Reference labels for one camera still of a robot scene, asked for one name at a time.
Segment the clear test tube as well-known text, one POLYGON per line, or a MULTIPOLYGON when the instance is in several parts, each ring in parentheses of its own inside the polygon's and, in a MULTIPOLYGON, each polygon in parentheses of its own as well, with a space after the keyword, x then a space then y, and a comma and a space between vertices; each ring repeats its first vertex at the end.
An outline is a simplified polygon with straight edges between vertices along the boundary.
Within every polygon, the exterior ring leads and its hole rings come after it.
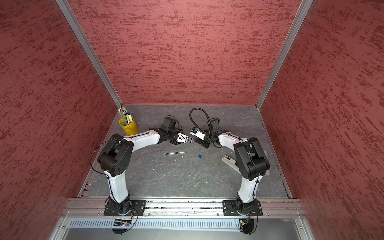
POLYGON ((187 152, 164 153, 164 156, 186 154, 187 152))

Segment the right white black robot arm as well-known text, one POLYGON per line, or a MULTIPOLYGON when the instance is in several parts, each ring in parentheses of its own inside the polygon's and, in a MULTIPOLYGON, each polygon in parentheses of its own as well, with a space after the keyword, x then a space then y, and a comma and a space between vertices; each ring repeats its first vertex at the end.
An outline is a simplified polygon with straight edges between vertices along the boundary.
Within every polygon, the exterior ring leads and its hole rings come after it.
POLYGON ((237 192, 235 209, 241 215, 247 215, 257 206, 256 192, 261 179, 270 169, 269 160, 257 138, 241 138, 219 126, 220 120, 207 122, 208 129, 196 133, 201 145, 208 147, 226 147, 235 153, 235 166, 242 175, 240 189, 237 192))

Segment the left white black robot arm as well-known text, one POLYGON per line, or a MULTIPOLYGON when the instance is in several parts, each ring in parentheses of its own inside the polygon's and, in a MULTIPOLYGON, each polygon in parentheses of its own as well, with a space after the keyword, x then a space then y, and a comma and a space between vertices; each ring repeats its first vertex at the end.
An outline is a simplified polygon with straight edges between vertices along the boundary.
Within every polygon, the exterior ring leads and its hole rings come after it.
POLYGON ((192 138, 183 133, 177 119, 167 116, 159 128, 150 128, 144 133, 133 136, 114 134, 101 144, 103 149, 97 161, 103 170, 101 174, 106 176, 109 185, 107 211, 114 211, 120 216, 133 213, 134 207, 130 202, 125 177, 132 153, 167 141, 177 146, 181 143, 190 143, 192 138))

